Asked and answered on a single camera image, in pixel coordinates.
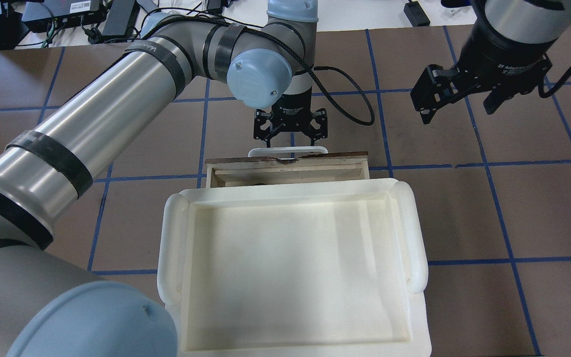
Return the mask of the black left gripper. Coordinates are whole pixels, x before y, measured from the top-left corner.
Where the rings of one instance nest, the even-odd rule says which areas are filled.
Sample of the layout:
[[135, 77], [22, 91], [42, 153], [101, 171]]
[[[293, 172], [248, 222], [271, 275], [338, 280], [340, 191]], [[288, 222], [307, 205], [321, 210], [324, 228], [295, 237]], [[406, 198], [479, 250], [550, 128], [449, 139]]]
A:
[[256, 109], [253, 121], [253, 134], [256, 140], [271, 148], [272, 138], [280, 133], [300, 132], [310, 139], [310, 145], [316, 145], [319, 140], [326, 139], [327, 110], [321, 108], [311, 111], [312, 90], [308, 89], [297, 94], [283, 94], [271, 111]]

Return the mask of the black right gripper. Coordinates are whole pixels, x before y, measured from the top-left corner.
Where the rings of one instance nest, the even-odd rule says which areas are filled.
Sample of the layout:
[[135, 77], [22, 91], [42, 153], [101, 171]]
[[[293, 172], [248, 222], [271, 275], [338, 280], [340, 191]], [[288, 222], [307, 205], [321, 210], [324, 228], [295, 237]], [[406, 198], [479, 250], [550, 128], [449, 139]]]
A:
[[552, 67], [546, 55], [553, 41], [516, 42], [487, 22], [477, 22], [457, 62], [449, 69], [428, 65], [410, 92], [415, 111], [429, 125], [437, 111], [474, 93], [487, 92], [483, 108], [493, 115], [517, 94], [526, 95], [542, 83]]

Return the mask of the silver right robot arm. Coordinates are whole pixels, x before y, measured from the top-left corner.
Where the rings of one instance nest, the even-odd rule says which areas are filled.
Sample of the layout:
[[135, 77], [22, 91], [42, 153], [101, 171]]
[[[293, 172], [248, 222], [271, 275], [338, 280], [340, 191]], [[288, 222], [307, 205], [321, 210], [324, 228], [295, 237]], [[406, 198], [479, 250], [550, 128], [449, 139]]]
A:
[[544, 90], [552, 68], [548, 50], [571, 27], [571, 0], [472, 0], [476, 22], [455, 65], [425, 67], [410, 97], [422, 124], [444, 106], [487, 93], [488, 115], [516, 95], [537, 91], [546, 99], [571, 77], [571, 66]]

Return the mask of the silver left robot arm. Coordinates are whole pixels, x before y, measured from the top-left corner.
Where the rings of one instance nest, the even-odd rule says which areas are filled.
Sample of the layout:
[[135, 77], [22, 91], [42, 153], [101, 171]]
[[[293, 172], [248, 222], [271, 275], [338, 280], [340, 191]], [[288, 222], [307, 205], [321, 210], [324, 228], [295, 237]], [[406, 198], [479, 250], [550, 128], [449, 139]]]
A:
[[197, 76], [267, 108], [314, 61], [318, 3], [270, 0], [260, 30], [166, 14], [0, 155], [0, 357], [175, 357], [160, 304], [46, 253], [54, 223]]

